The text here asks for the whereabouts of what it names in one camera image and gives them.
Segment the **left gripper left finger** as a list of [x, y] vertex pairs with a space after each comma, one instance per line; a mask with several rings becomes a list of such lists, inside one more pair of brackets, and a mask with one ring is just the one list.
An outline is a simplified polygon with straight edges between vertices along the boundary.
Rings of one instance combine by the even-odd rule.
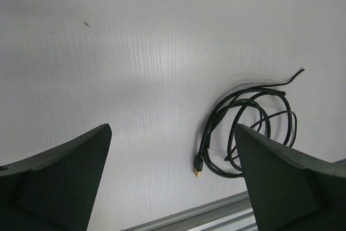
[[111, 136], [103, 124], [1, 166], [1, 230], [87, 230]]

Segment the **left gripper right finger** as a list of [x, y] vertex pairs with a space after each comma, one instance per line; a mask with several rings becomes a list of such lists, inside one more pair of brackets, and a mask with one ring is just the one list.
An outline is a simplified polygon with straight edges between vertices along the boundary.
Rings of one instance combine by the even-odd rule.
[[239, 124], [236, 147], [258, 230], [345, 230], [345, 162], [330, 163]]

